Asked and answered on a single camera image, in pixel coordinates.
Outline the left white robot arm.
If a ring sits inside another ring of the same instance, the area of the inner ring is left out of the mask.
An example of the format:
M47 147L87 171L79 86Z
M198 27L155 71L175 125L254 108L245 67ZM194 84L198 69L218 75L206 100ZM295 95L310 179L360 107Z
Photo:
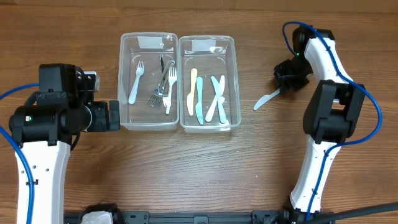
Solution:
M1 130L17 159L17 222L63 223L70 154L82 132L120 130L119 101L95 101L99 76L72 64L40 65L35 86Z

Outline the metal fork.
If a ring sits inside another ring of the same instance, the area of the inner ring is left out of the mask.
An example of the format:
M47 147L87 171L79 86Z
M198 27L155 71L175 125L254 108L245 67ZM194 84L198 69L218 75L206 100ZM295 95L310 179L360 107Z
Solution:
M171 69L168 69L167 75L166 75L165 80L164 80L164 82L163 82L163 84L161 86L161 89L160 89L160 93L162 95L162 99L163 100L164 100L164 98L167 97L167 93L165 92L165 89L166 89L166 86L168 84L168 80L169 80L170 74L171 74Z
M169 60L166 63L166 66L165 66L165 69L164 69L164 74L162 75L162 78L161 78L160 82L158 83L158 85L154 89L154 91L152 92L152 94L151 94L151 96L150 96L150 98L149 98L149 100L147 102L149 105L152 105L152 106L155 106L155 107L159 107L161 105L163 99L162 99L162 95L160 93L160 89L161 89L161 86L162 86L162 84L163 84L163 82L165 80L165 77L167 75L168 69L171 66L174 66L174 64L175 64L174 60Z

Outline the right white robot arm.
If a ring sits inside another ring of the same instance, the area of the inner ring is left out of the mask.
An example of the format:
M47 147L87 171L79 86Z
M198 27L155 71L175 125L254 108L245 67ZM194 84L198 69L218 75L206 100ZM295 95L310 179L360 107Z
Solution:
M293 31L293 54L274 68L277 88L299 90L313 74L317 87L303 116L307 149L298 181L290 194L290 206L281 223L300 223L320 213L321 197L332 163L358 122L365 99L364 86L345 72L335 50L332 31L303 22Z

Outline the white plastic knife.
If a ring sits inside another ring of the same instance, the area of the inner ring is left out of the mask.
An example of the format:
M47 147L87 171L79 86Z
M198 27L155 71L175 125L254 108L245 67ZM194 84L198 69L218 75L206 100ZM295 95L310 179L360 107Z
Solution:
M225 76L224 75L221 76L219 84L220 84L221 94L223 94L224 93L224 86L225 86ZM216 97L214 97L214 99L213 99L213 101L212 101L212 103L211 103L211 105L209 107L209 110L208 110L208 112L207 112L207 114L205 116L205 121L206 122L209 123L213 119L213 115L214 115L214 112L215 112L216 105L217 105L217 100L216 100Z

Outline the yellow plastic knife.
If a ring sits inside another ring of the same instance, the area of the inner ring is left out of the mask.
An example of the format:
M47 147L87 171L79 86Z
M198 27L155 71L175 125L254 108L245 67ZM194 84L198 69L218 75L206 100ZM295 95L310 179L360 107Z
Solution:
M188 113L190 116L193 116L193 102L194 102L194 96L195 96L195 86L196 86L196 82L197 82L197 69L193 68L191 69L191 73L190 73L190 92L187 95L187 109L188 109Z

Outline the white plastic fork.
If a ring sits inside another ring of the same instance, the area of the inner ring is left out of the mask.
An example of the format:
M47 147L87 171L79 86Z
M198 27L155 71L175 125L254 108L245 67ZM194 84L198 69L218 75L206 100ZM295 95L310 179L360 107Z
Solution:
M128 98L128 103L131 105L133 105L136 102L139 80L140 80L141 76L143 76L144 70L145 70L145 62L139 61L139 63L137 64L137 68L136 68L136 78L134 80L132 90L131 90L131 93Z
M174 66L171 66L169 68L169 91L167 93L166 97L163 97L163 104L166 108L165 110L165 114L169 114L170 113L170 108L171 108L171 104L172 104L172 88L174 83L177 82L177 70Z

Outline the light teal plastic knife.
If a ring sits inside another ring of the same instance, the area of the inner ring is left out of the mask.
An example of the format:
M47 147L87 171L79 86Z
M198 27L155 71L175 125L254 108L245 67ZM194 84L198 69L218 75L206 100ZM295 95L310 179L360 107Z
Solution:
M222 94L221 94L220 84L219 84L219 82L217 81L217 79L214 76L211 77L211 81L212 81L212 84L213 84L213 88L215 90L215 96L216 96L217 105L218 105L218 114L219 114L219 117L220 117L220 123L225 124L227 119L226 119L226 113L224 111L223 104L221 102Z

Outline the pale blue plastic knife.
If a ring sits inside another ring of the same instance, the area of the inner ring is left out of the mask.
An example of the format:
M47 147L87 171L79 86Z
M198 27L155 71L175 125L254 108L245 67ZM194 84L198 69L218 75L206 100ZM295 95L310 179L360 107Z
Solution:
M277 96L280 93L280 88L276 89L273 93L270 95L264 95L262 96L254 105L253 110L256 111L258 110L263 104L267 103L269 100L271 100L273 97Z

